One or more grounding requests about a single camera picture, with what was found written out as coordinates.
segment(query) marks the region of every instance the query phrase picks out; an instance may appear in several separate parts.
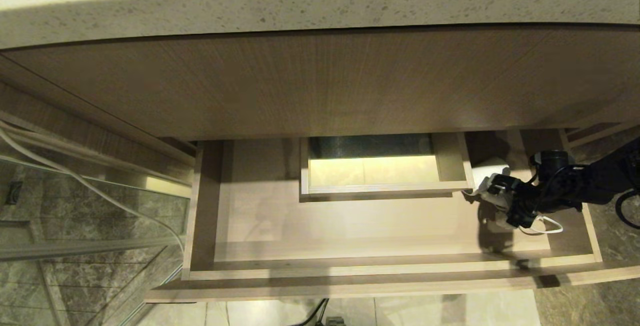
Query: marble tile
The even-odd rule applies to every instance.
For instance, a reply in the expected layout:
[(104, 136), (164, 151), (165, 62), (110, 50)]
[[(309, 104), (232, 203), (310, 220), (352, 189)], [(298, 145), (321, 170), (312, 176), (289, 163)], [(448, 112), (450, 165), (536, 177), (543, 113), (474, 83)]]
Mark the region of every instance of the marble tile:
[(540, 326), (536, 301), (531, 290), (376, 297), (375, 314), (378, 326)]
[[(183, 217), (156, 217), (178, 233), (183, 232)], [(130, 239), (166, 236), (169, 233), (147, 219), (124, 218), (43, 218), (43, 235), (50, 240)]]
[(122, 264), (146, 264), (151, 261), (164, 246), (153, 248), (140, 248), (139, 250), (96, 253), (93, 255), (80, 255), (71, 257), (53, 258), (54, 262), (77, 263), (122, 263)]
[(227, 317), (226, 302), (206, 303), (205, 326), (231, 326)]
[(15, 167), (15, 171), (13, 173), (12, 181), (24, 181), (28, 174), (28, 171), (31, 168), (27, 166), (22, 166), (20, 164), (16, 164), (14, 165), (14, 167)]
[(95, 312), (67, 312), (70, 326), (85, 326), (91, 319), (96, 316)]
[(627, 326), (640, 319), (640, 279), (535, 290), (544, 326)]
[(60, 294), (68, 311), (98, 312), (120, 291), (118, 287), (60, 286)]
[(2, 209), (0, 209), (0, 219), (3, 221), (33, 220), (39, 217), (41, 204), (42, 201), (40, 199), (26, 199), (20, 196), (18, 205), (2, 206)]
[(0, 227), (0, 244), (32, 243), (29, 229), (26, 227)]
[(70, 326), (69, 316), (65, 311), (67, 309), (67, 306), (65, 305), (65, 301), (62, 298), (62, 294), (60, 293), (60, 287), (53, 284), (54, 282), (52, 282), (52, 280), (54, 280), (56, 277), (53, 269), (50, 267), (49, 263), (43, 261), (39, 261), (39, 268), (42, 271), (42, 276), (44, 278), (46, 291), (48, 292), (51, 308), (54, 310), (58, 320), (60, 321), (59, 326)]
[(7, 306), (0, 306), (0, 324), (58, 326), (53, 312), (48, 308)]
[(441, 324), (442, 296), (376, 297), (377, 326)]
[(16, 178), (16, 165), (0, 160), (0, 206), (5, 204), (10, 184)]
[(204, 326), (206, 319), (205, 302), (155, 305), (138, 326), (173, 326), (174, 324), (188, 324), (189, 326)]
[(41, 284), (42, 277), (34, 261), (0, 262), (0, 283)]
[(376, 324), (376, 308), (373, 298), (329, 299), (323, 320), (329, 316), (340, 316), (349, 326)]
[(105, 200), (78, 197), (44, 198), (41, 217), (126, 217), (128, 214)]
[(160, 285), (182, 263), (183, 255), (178, 246), (166, 247), (160, 255), (135, 276), (102, 309), (89, 326), (119, 324), (143, 300), (146, 291)]
[(44, 285), (33, 283), (0, 284), (0, 305), (49, 308), (49, 299)]
[[(305, 320), (320, 299), (289, 299), (269, 301), (230, 301), (227, 303), (231, 326), (263, 324), (282, 326)], [(373, 298), (332, 298), (327, 305), (326, 316), (342, 316), (349, 326), (376, 324)]]
[(40, 177), (25, 177), (22, 181), (20, 200), (39, 200), (44, 196), (44, 180)]
[(145, 264), (90, 264), (48, 262), (50, 284), (84, 287), (124, 287)]
[(137, 210), (153, 217), (182, 217), (189, 206), (189, 200), (186, 198), (147, 191), (138, 191), (133, 196), (127, 195), (125, 202), (127, 205), (135, 205)]
[(304, 321), (320, 299), (288, 299), (284, 301), (227, 302), (231, 326), (260, 324), (282, 326)]
[(532, 290), (466, 294), (466, 324), (540, 326)]
[(82, 198), (89, 194), (89, 190), (70, 176), (52, 174), (43, 178), (44, 198), (76, 197)]

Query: cable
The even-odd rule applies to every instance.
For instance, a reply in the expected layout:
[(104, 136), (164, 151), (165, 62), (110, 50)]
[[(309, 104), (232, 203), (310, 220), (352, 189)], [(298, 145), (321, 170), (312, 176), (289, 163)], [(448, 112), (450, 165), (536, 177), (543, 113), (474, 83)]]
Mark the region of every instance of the cable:
[(640, 193), (638, 193), (638, 191), (634, 189), (618, 197), (617, 201), (615, 201), (615, 214), (617, 214), (618, 218), (621, 219), (622, 222), (626, 223), (630, 227), (635, 228), (636, 230), (640, 230), (640, 225), (636, 225), (635, 223), (629, 221), (629, 219), (622, 213), (622, 203), (633, 196), (638, 196), (638, 194)]
[(522, 233), (527, 234), (527, 235), (531, 235), (531, 234), (530, 234), (530, 233), (528, 233), (528, 232), (525, 232), (525, 231), (524, 231), (525, 229), (532, 230), (533, 232), (537, 232), (538, 234), (559, 234), (560, 232), (562, 232), (562, 231), (564, 231), (564, 230), (565, 230), (565, 228), (564, 228), (564, 227), (562, 227), (562, 225), (560, 224), (560, 222), (555, 221), (555, 219), (551, 219), (551, 217), (547, 217), (547, 216), (543, 216), (543, 215), (539, 214), (539, 215), (537, 215), (537, 216), (535, 217), (534, 222), (535, 222), (535, 221), (537, 221), (538, 219), (539, 219), (539, 220), (541, 220), (542, 222), (544, 222), (544, 221), (551, 222), (551, 223), (553, 223), (554, 225), (556, 225), (556, 226), (557, 226), (557, 228), (555, 228), (555, 229), (553, 229), (553, 230), (544, 230), (544, 231), (541, 231), (541, 230), (537, 230), (537, 229), (533, 228), (533, 226), (531, 226), (530, 228), (522, 228), (522, 226), (520, 226), (520, 227), (519, 227), (519, 230), (520, 230), (520, 231), (522, 231)]
[(322, 301), (320, 301), (320, 303), (318, 303), (318, 306), (316, 306), (315, 310), (313, 310), (313, 312), (311, 312), (311, 315), (306, 320), (304, 320), (301, 323), (291, 324), (291, 326), (306, 326), (306, 324), (311, 322), (311, 320), (314, 318), (314, 316), (316, 314), (318, 314), (318, 310), (320, 310), (320, 307), (322, 307), (322, 305), (326, 304), (327, 302), (329, 302), (329, 299), (328, 298), (323, 298)]
[(531, 180), (526, 181), (526, 184), (532, 184), (537, 179), (538, 179), (538, 169), (535, 169), (535, 173), (534, 173), (533, 177), (531, 177)]
[[(12, 129), (13, 127), (11, 127), (10, 125), (7, 125), (7, 123), (0, 121), (0, 127), (6, 127), (9, 129)], [(89, 182), (87, 182), (87, 180), (85, 180), (84, 177), (78, 175), (77, 173), (71, 171), (70, 169), (57, 164), (55, 162), (53, 162), (52, 160), (48, 160), (44, 157), (41, 157), (37, 154), (35, 154), (34, 152), (31, 152), (30, 150), (27, 150), (25, 147), (22, 147), (20, 144), (16, 143), (16, 141), (14, 141), (13, 138), (11, 138), (9, 136), (9, 134), (7, 134), (7, 132), (5, 132), (5, 130), (3, 130), (2, 128), (0, 128), (0, 138), (4, 139), (5, 142), (9, 143), (9, 145), (11, 147), (13, 147), (16, 151), (22, 153), (23, 155), (29, 157), (30, 159), (36, 160), (42, 164), (46, 164), (47, 166), (51, 167), (51, 168), (55, 168), (58, 171), (61, 171), (63, 173), (66, 173), (67, 175), (75, 178), (78, 182), (80, 182), (82, 185), (84, 185), (85, 187), (87, 187), (88, 189), (92, 190), (93, 192), (97, 193), (100, 197), (104, 198), (105, 200), (109, 201), (110, 203), (113, 203), (114, 205), (116, 205), (117, 207), (125, 210), (126, 212), (129, 212), (130, 214), (134, 214), (135, 216), (141, 217), (141, 218), (146, 218), (151, 222), (157, 223), (158, 225), (166, 228), (167, 230), (169, 230), (169, 232), (171, 232), (171, 235), (173, 235), (173, 237), (176, 239), (176, 241), (178, 241), (178, 245), (180, 246), (180, 249), (182, 250), (182, 252), (185, 252), (185, 246), (183, 245), (183, 240), (180, 238), (180, 235), (178, 235), (176, 233), (176, 231), (174, 231), (169, 225), (167, 225), (166, 223), (162, 222), (162, 221), (158, 221), (157, 219), (151, 217), (151, 216), (147, 216), (146, 214), (137, 212), (137, 210), (134, 209), (130, 209), (127, 206), (123, 205), (122, 203), (119, 203), (118, 201), (114, 200), (112, 197), (110, 197), (108, 194), (102, 192), (100, 189), (98, 189), (97, 187), (95, 187), (94, 185), (90, 184)]]
[(544, 186), (542, 187), (542, 191), (540, 191), (540, 196), (538, 198), (539, 201), (535, 205), (533, 212), (536, 212), (538, 210), (538, 207), (540, 207), (540, 205), (542, 204), (542, 201), (544, 201), (544, 198), (547, 196), (551, 183), (553, 183), (554, 178), (556, 178), (558, 174), (560, 174), (566, 168), (585, 168), (585, 167), (588, 167), (588, 166), (584, 164), (568, 164), (564, 167), (560, 167), (555, 173), (553, 173), (553, 175), (549, 177), (549, 180), (544, 183)]
[(327, 305), (329, 304), (329, 299), (326, 299), (324, 303), (324, 307), (322, 308), (322, 312), (320, 312), (320, 317), (318, 317), (318, 323), (322, 324), (322, 318), (325, 316), (325, 311), (327, 310)]

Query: robotic arm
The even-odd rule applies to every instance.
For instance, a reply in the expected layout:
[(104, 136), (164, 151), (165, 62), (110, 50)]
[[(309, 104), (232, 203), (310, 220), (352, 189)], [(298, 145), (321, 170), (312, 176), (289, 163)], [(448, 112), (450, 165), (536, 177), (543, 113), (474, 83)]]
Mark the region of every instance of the robotic arm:
[(539, 214), (579, 212), (583, 202), (604, 205), (615, 194), (630, 190), (618, 199), (615, 211), (627, 225), (640, 229), (622, 213), (622, 203), (640, 194), (640, 138), (590, 165), (572, 164), (569, 154), (558, 150), (537, 153), (530, 163), (537, 173), (528, 182), (494, 174), (482, 192), (482, 198), (505, 212), (510, 226), (530, 228)]

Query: tile floor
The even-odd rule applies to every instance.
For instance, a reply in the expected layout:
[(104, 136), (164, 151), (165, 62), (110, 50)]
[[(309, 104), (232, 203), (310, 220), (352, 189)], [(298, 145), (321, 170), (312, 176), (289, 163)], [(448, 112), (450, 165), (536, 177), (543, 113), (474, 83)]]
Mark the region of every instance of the tile floor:
[[(0, 166), (5, 178), (23, 181), (17, 205), (5, 205), (4, 199), (0, 200), (0, 221), (28, 221), (26, 229), (34, 242), (132, 239), (166, 234), (149, 221), (103, 201), (69, 176), (22, 166), (9, 167), (3, 162)], [(183, 230), (188, 199), (102, 182), (95, 184), (126, 205), (162, 219), (179, 232)], [(10, 239), (0, 235), (0, 245), (12, 242), (16, 242), (14, 232)], [(86, 326), (122, 319), (130, 308), (142, 301), (144, 291), (160, 284), (179, 267), (181, 258), (178, 247), (169, 246), (33, 262), (41, 269), (36, 275), (45, 283), (46, 292), (41, 290), (43, 287), (32, 285), (23, 275), (25, 272), (18, 273), (25, 270), (20, 263), (0, 263), (0, 324)], [(44, 305), (42, 299), (47, 298), (50, 304)], [(34, 313), (42, 313), (45, 308), (54, 310), (57, 322), (46, 323), (41, 314)]]
[[(306, 319), (319, 299), (156, 305), (142, 326), (285, 326)], [(540, 325), (533, 292), (330, 299), (326, 316), (347, 326)]]

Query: drawer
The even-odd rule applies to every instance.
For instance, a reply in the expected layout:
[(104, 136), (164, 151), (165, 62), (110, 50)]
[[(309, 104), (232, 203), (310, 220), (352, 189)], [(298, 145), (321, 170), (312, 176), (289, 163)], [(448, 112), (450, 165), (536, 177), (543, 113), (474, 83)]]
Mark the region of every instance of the drawer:
[[(388, 152), (379, 149), (385, 146)], [(303, 138), (300, 153), (302, 200), (421, 197), (474, 187), (463, 133)]]
[[(562, 147), (549, 130), (453, 135), (468, 148), (464, 162), (499, 156), (521, 179), (531, 177), (527, 154)], [(182, 279), (146, 301), (451, 294), (640, 276), (640, 266), (602, 262), (586, 205), (553, 214), (564, 232), (532, 236), (498, 228), (492, 205), (454, 189), (305, 202), (304, 144), (199, 143)]]

